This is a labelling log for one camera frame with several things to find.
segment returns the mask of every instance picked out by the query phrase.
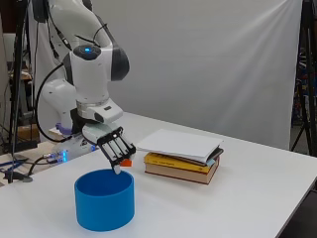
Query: tripod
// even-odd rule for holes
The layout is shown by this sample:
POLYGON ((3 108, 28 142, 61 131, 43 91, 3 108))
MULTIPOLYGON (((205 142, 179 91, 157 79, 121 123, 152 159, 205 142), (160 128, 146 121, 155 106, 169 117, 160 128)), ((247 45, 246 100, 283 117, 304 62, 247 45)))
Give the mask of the tripod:
POLYGON ((297 69, 296 69, 296 86, 299 93, 300 104, 302 108, 303 125, 301 130, 295 140, 291 151, 294 151, 300 136, 303 131, 306 132, 307 145, 309 150, 309 155, 317 157, 317 131, 316 131, 316 110, 315 110, 315 99, 314 99, 314 77, 316 72, 316 39, 314 30, 314 12, 313 12, 313 2, 312 0, 304 0, 302 13, 301 13, 301 23, 299 32, 299 44, 298 44, 298 59, 297 59, 297 69), (301 44, 305 44, 306 51, 306 71, 307 71, 307 81, 308 81, 308 102, 309 102, 309 117, 308 120, 305 98, 302 91, 302 82, 300 79, 299 67, 300 67, 300 47, 301 44))
POLYGON ((21 85, 21 69, 23 58, 23 42, 24 32, 28 30, 28 7, 30 0, 15 0, 17 10, 17 26, 16 40, 14 45, 14 67, 13 78, 10 79, 11 84, 11 111, 10 111, 10 127, 8 143, 4 145, 3 152, 12 153, 21 152, 37 147, 37 141, 27 141, 18 143, 18 119, 19 119, 19 102, 20 85, 21 85))

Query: blue bowl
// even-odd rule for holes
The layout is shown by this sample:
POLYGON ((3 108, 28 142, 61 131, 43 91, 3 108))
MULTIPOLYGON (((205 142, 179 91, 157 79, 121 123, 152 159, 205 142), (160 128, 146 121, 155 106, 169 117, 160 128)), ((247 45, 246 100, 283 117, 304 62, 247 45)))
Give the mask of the blue bowl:
POLYGON ((78 223, 92 231, 109 231, 126 225, 135 214, 134 179, 112 170, 88 173, 75 183, 78 223))

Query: wall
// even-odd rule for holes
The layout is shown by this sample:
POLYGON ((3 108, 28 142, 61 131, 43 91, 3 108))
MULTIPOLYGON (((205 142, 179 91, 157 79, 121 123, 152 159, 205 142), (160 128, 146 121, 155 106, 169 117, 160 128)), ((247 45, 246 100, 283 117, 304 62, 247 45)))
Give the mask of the wall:
MULTIPOLYGON (((288 149, 301 1, 92 2, 130 59, 109 84, 125 111, 288 149)), ((38 83, 54 67, 47 38, 40 26, 38 83)), ((43 100, 39 114, 57 122, 43 100)))

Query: book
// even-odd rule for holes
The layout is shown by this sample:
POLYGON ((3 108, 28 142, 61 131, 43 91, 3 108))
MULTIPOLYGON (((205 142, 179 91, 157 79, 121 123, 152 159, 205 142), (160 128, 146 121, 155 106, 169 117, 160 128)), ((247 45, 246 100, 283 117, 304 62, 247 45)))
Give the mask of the book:
POLYGON ((210 168, 208 174, 180 170, 180 169, 171 168, 171 167, 157 166, 152 164, 146 164, 146 173, 157 175, 157 176, 174 178, 174 179, 183 179, 183 180, 209 184, 211 178, 213 178, 218 167, 219 167, 219 158, 217 158, 216 163, 210 168))
POLYGON ((137 147, 140 151, 206 163, 221 142, 223 140, 218 138, 160 129, 140 142, 137 147))
POLYGON ((210 154, 210 156, 208 157, 206 163, 193 161, 193 160, 186 159, 186 158, 183 158, 183 157, 173 157, 173 156, 170 156, 170 157, 178 159, 180 161, 189 162, 189 163, 197 165, 197 166, 203 166, 203 167, 209 166, 209 167, 211 167, 214 164, 215 159, 218 158, 222 153, 224 153, 224 150, 218 147, 213 153, 210 154))
POLYGON ((212 163, 210 163, 210 166, 198 166, 186 161, 178 160, 177 158, 169 157, 166 155, 160 155, 156 153, 148 153, 145 156, 146 164, 165 166, 165 167, 183 169, 188 171, 202 172, 205 174, 209 172, 211 166, 215 163, 214 160, 212 160, 211 162, 212 163))

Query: table surface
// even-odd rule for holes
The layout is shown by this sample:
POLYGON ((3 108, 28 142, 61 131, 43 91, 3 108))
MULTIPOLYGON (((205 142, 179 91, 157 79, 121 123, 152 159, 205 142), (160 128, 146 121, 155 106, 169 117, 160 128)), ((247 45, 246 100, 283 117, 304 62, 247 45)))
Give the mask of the table surface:
MULTIPOLYGON (((28 158, 29 159, 28 162, 31 163, 31 162, 34 162, 35 160, 37 160, 42 155, 50 153, 52 151, 53 146, 54 146, 54 144, 51 142, 42 142, 42 143, 38 144, 37 148, 17 153, 17 155, 21 155, 23 157, 28 158)), ((11 162, 11 161, 12 161, 12 157, 10 154, 0 156, 0 164, 6 163, 6 162, 11 162)), ((31 165, 24 164, 24 165, 21 165, 20 167, 16 168, 15 171, 20 172, 22 174, 27 174, 30 167, 31 167, 31 165)), ((33 173, 35 174, 35 173, 41 172, 41 171, 46 170, 50 167, 51 167, 51 165, 36 166, 36 167, 34 167, 33 173)), ((2 184, 8 184, 8 181, 6 179, 3 179, 2 175, 0 175, 0 182, 2 184)))
POLYGON ((136 214, 126 226, 97 233, 75 218, 73 185, 87 172, 109 168, 97 151, 0 188, 1 236, 221 237, 278 235, 317 174, 315 158, 125 113, 118 120, 135 143, 157 129, 223 138, 225 153, 209 185, 145 174, 145 153, 134 166, 136 214))

